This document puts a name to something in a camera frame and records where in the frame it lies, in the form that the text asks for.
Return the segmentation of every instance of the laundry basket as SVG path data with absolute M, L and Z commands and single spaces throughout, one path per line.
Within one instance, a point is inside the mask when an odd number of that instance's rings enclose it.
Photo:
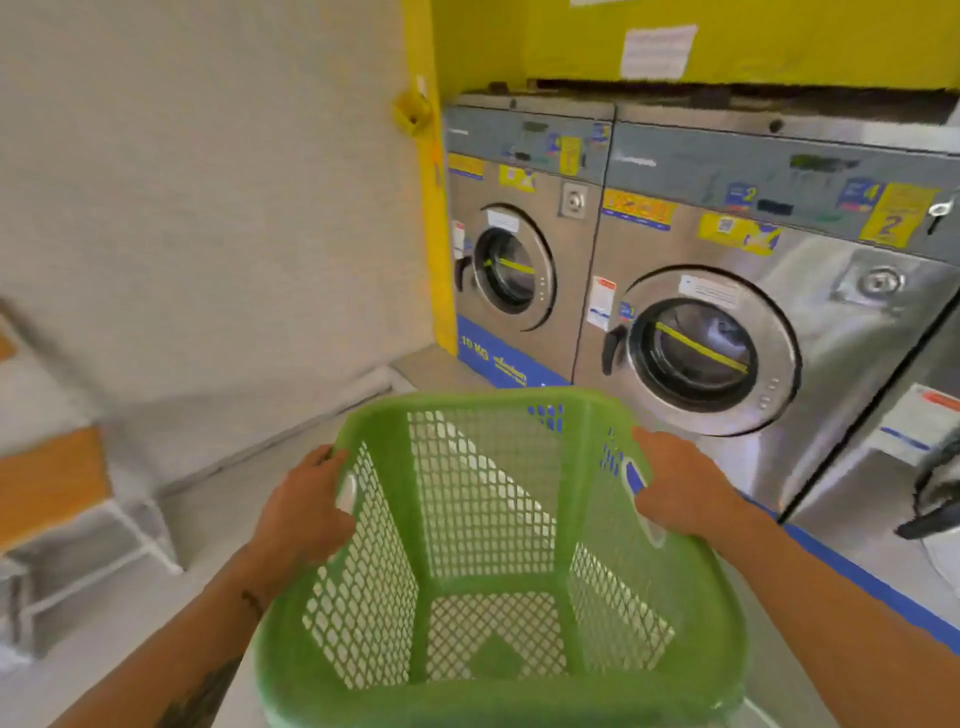
M 272 725 L 636 728 L 736 707 L 739 605 L 702 542 L 636 513 L 632 424 L 576 387 L 350 415 L 356 534 L 254 641 Z

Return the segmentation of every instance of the person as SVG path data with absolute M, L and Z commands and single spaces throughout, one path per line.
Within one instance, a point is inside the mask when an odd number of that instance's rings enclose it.
M 960 660 L 796 544 L 694 445 L 635 428 L 653 477 L 636 509 L 704 539 L 744 576 L 843 728 L 955 728 Z M 205 728 L 264 610 L 303 568 L 339 550 L 345 451 L 310 452 L 274 490 L 250 541 L 166 626 L 52 728 Z

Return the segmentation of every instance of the front-loading washer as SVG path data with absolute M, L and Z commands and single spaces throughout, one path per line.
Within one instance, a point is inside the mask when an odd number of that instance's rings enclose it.
M 465 94 L 444 117 L 459 358 L 499 387 L 569 384 L 613 104 Z
M 708 128 L 737 116 L 751 133 Z M 694 440 L 778 512 L 960 287 L 960 254 L 936 244 L 952 221 L 927 214 L 960 160 L 755 133 L 793 123 L 765 116 L 621 111 L 574 383 Z M 839 126 L 856 124 L 896 136 Z

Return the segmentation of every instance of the washing machine door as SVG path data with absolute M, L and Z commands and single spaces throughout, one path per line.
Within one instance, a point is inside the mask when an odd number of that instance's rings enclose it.
M 474 221 L 476 291 L 505 326 L 529 331 L 542 324 L 556 297 L 553 258 L 542 235 L 524 213 L 490 205 Z
M 604 373 L 657 418 L 690 433 L 737 435 L 775 420 L 789 403 L 799 381 L 794 337 L 776 307 L 743 281 L 662 270 L 637 281 L 622 302 L 636 318 L 607 334 Z

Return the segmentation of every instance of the forearm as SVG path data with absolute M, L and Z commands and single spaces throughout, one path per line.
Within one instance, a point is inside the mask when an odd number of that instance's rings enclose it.
M 750 584 L 838 722 L 960 725 L 960 661 L 743 506 L 708 541 Z
M 204 591 L 94 686 L 52 728 L 202 728 L 213 722 L 259 611 L 282 588 L 245 547 Z

